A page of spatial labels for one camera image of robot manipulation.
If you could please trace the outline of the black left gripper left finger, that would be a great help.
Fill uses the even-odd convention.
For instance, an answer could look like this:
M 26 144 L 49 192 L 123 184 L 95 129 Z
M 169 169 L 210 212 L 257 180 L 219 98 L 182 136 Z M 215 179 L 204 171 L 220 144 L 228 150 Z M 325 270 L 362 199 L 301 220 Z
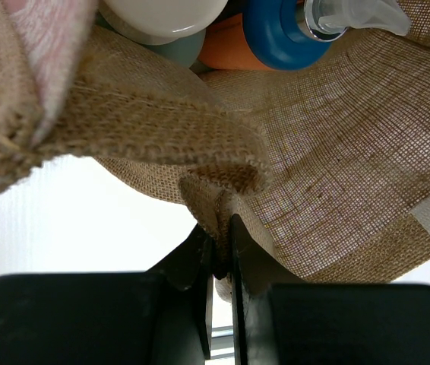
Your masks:
M 212 247 L 195 227 L 145 272 L 0 276 L 0 364 L 203 364 Z

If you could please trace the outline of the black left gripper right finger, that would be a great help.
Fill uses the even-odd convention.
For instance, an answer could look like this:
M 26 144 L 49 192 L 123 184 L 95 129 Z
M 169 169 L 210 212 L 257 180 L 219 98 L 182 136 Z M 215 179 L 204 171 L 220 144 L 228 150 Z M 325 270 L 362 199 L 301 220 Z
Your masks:
M 238 364 L 430 364 L 430 286 L 311 284 L 230 220 Z

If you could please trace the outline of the orange bottle blue cap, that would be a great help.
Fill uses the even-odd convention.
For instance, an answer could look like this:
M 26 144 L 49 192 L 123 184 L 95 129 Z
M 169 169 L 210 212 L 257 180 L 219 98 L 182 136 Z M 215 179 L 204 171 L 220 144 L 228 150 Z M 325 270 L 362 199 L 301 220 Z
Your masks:
M 297 71 L 318 61 L 350 28 L 405 36 L 411 20 L 396 1 L 249 1 L 207 28 L 198 58 L 221 70 Z

